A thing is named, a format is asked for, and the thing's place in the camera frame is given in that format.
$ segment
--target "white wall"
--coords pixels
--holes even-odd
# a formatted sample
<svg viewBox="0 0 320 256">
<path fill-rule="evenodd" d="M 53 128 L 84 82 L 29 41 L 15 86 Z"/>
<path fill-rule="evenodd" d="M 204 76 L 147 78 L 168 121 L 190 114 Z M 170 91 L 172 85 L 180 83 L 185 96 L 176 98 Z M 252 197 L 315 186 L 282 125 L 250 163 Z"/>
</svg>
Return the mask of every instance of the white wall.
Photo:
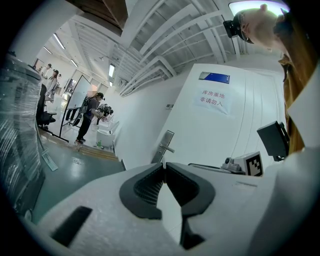
<svg viewBox="0 0 320 256">
<path fill-rule="evenodd" d="M 36 57 L 44 62 L 44 65 L 48 65 L 49 63 L 52 65 L 52 69 L 49 69 L 47 73 L 48 77 L 52 75 L 53 70 L 59 71 L 59 74 L 62 76 L 60 79 L 60 85 L 62 88 L 66 85 L 68 79 L 71 78 L 76 71 L 76 67 L 74 65 L 70 65 L 69 63 L 53 56 L 43 47 Z"/>
<path fill-rule="evenodd" d="M 174 104 L 188 71 L 165 81 L 150 84 L 127 97 L 119 96 L 115 87 L 107 90 L 105 102 L 120 121 L 115 152 L 128 169 L 150 164 L 153 147 L 170 113 L 167 104 Z"/>
<path fill-rule="evenodd" d="M 43 1 L 25 22 L 9 50 L 14 51 L 19 60 L 33 65 L 38 52 L 52 34 L 78 13 L 82 11 L 67 1 Z"/>
<path fill-rule="evenodd" d="M 199 80 L 201 72 L 230 75 L 230 84 Z M 219 167 L 227 157 L 260 151 L 263 167 L 273 163 L 257 129 L 273 121 L 284 122 L 284 99 L 281 80 L 270 72 L 252 71 L 216 64 L 195 64 L 189 73 L 175 106 L 155 143 L 163 134 L 174 132 L 166 161 L 196 163 Z M 226 93 L 231 102 L 228 115 L 194 105 L 199 87 Z"/>
</svg>

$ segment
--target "whiteboard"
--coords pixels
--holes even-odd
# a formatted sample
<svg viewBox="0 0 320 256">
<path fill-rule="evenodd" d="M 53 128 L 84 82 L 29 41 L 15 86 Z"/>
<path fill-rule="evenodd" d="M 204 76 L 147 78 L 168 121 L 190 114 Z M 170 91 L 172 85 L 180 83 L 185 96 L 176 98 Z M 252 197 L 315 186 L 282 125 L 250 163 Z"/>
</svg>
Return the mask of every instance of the whiteboard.
<svg viewBox="0 0 320 256">
<path fill-rule="evenodd" d="M 82 75 L 75 86 L 75 89 L 71 95 L 67 110 L 80 108 L 84 102 L 88 91 L 92 88 L 91 83 Z"/>
</svg>

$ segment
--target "door handle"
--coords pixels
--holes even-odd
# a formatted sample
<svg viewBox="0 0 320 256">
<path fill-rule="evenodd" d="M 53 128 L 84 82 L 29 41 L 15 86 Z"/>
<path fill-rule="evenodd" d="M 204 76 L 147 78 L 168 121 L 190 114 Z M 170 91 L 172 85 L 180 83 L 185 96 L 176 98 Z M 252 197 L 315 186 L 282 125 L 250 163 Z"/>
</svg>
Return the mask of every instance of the door handle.
<svg viewBox="0 0 320 256">
<path fill-rule="evenodd" d="M 168 146 L 166 146 L 166 145 L 163 145 L 163 144 L 160 144 L 160 148 L 162 148 L 162 149 L 164 149 L 164 150 L 168 150 L 168 151 L 170 151 L 170 152 L 172 152 L 172 153 L 175 152 L 174 149 L 172 149 L 172 148 L 170 148 L 170 147 L 168 147 Z"/>
</svg>

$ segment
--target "sign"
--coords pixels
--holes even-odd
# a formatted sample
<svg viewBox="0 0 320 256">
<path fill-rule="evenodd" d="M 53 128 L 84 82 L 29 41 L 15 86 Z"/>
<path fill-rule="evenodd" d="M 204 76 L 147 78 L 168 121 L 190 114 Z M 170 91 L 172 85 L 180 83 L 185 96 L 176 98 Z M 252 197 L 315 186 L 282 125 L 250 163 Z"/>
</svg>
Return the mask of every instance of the sign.
<svg viewBox="0 0 320 256">
<path fill-rule="evenodd" d="M 193 105 L 228 115 L 232 103 L 230 92 L 213 88 L 213 86 L 196 88 Z"/>
<path fill-rule="evenodd" d="M 210 72 L 201 72 L 199 76 L 199 80 L 207 80 L 229 84 L 230 75 L 227 74 L 218 74 L 218 73 L 210 73 Z"/>
</svg>

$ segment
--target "ceiling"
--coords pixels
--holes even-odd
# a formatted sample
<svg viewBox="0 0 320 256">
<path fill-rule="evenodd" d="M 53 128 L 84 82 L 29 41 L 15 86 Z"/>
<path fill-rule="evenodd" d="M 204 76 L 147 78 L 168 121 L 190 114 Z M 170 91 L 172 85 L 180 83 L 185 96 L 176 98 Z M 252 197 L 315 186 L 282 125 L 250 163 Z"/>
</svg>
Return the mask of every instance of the ceiling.
<svg viewBox="0 0 320 256">
<path fill-rule="evenodd" d="M 129 17 L 121 33 L 84 15 L 76 15 L 45 45 L 65 61 L 73 59 L 87 75 L 109 81 L 123 96 L 149 82 L 176 76 L 204 58 L 223 64 L 240 55 L 281 56 L 239 38 L 228 38 L 224 20 L 233 19 L 235 0 L 126 0 Z M 115 73 L 109 77 L 109 65 Z"/>
</svg>

